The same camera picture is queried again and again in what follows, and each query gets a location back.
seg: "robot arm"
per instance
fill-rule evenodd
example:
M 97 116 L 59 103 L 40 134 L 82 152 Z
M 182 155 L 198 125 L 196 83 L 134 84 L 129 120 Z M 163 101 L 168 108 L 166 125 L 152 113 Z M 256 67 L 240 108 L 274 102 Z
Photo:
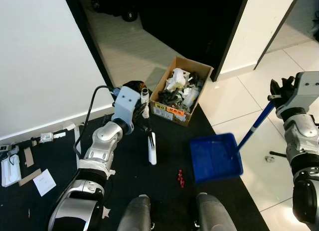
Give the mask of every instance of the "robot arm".
M 319 230 L 319 129 L 307 114 L 319 97 L 319 72 L 302 72 L 283 79 L 283 86 L 271 81 L 268 97 L 283 119 L 287 159 L 294 176 L 293 212 L 312 231 Z
M 110 175 L 117 143 L 134 130 L 132 117 L 140 94 L 122 87 L 115 101 L 112 121 L 97 129 L 92 146 L 74 179 L 57 202 L 48 224 L 49 231 L 93 231 L 103 218 L 104 187 Z

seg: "white baseboard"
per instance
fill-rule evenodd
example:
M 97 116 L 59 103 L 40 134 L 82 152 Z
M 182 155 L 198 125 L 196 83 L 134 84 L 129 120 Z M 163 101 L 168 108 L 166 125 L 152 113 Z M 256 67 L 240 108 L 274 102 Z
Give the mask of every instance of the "white baseboard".
M 231 70 L 231 71 L 220 73 L 218 78 L 217 78 L 217 80 L 221 81 L 221 80 L 225 80 L 225 79 L 228 79 L 228 78 L 232 78 L 232 77 L 235 77 L 235 76 L 242 75 L 244 73 L 252 72 L 256 65 L 257 65 L 257 62 L 249 64 L 248 66 L 245 66 L 245 67 L 241 67 L 241 68 L 237 68 L 237 69 L 234 69 L 234 70 Z
M 92 109 L 89 120 L 114 113 L 112 104 L 100 108 Z M 18 143 L 29 140 L 32 137 L 39 137 L 41 133 L 55 132 L 62 130 L 66 124 L 80 124 L 85 121 L 87 113 L 80 113 L 64 119 L 55 120 L 53 122 L 23 130 L 14 134 L 0 137 L 0 145 Z

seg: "open cardboard box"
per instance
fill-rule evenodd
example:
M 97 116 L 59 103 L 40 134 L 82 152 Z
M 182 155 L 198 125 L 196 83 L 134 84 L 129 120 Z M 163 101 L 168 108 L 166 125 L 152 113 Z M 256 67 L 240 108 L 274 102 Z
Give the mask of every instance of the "open cardboard box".
M 191 113 L 185 113 L 183 111 L 173 109 L 169 106 L 166 106 L 158 102 L 159 92 L 164 90 L 166 80 L 172 77 L 174 68 L 181 68 L 187 72 L 196 72 L 199 75 L 199 77 L 204 81 L 203 88 L 200 91 L 200 94 L 196 100 L 196 103 Z M 203 90 L 205 89 L 207 79 L 209 78 L 212 71 L 213 71 L 213 68 L 211 66 L 208 66 L 193 60 L 189 60 L 187 58 L 176 57 L 172 61 L 171 65 L 168 67 L 166 72 L 164 73 L 163 77 L 159 81 L 158 85 L 156 86 L 155 90 L 153 91 L 150 97 L 151 112 L 158 116 L 169 119 L 177 124 L 187 126 L 198 104 L 198 100 L 201 94 L 203 93 Z

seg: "dustpan handle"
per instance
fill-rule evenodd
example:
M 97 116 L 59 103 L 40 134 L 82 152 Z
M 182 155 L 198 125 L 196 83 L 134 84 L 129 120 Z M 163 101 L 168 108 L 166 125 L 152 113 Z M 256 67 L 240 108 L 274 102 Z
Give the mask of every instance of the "dustpan handle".
M 240 148 L 246 143 L 246 141 L 255 132 L 255 130 L 259 127 L 259 125 L 264 121 L 264 119 L 269 115 L 269 113 L 273 110 L 273 108 L 274 108 L 274 104 L 272 102 L 269 102 L 268 105 L 266 106 L 266 108 L 263 110 L 263 112 L 260 114 L 260 116 L 255 121 L 253 126 L 247 132 L 244 139 L 242 139 L 242 141 L 239 143 L 237 152 L 239 152 Z

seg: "black carpet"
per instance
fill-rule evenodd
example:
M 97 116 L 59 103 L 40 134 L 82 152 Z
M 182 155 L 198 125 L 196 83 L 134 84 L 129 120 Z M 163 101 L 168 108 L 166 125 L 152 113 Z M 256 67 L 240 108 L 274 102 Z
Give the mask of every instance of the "black carpet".
M 116 170 L 116 174 L 107 182 L 105 206 L 111 211 L 110 217 L 102 221 L 102 231 L 116 231 L 127 204 L 140 194 L 151 198 L 151 216 L 157 231 L 190 231 L 196 217 L 194 197 L 199 192 L 215 195 L 226 207 L 238 231 L 268 231 L 240 178 L 202 185 L 194 183 L 189 141 L 214 134 L 200 106 L 188 127 L 155 115 L 151 119 L 156 132 L 158 163 L 156 166 L 149 164 L 147 138 L 141 131 L 136 129 L 133 134 L 124 136 L 114 154 L 112 169 Z M 81 141 L 83 154 L 92 144 L 92 133 L 102 120 L 98 118 L 89 122 Z M 52 204 L 76 169 L 73 143 L 73 132 L 68 132 L 66 137 L 32 149 L 35 166 L 42 171 L 48 168 L 57 186 L 43 197 L 40 197 L 33 182 L 22 187 L 18 184 L 1 187 L 1 230 L 45 230 Z M 22 148 L 28 146 L 29 141 L 21 144 Z M 23 177 L 37 168 L 26 168 L 23 152 L 20 160 Z M 177 181 L 179 169 L 183 170 L 184 189 Z

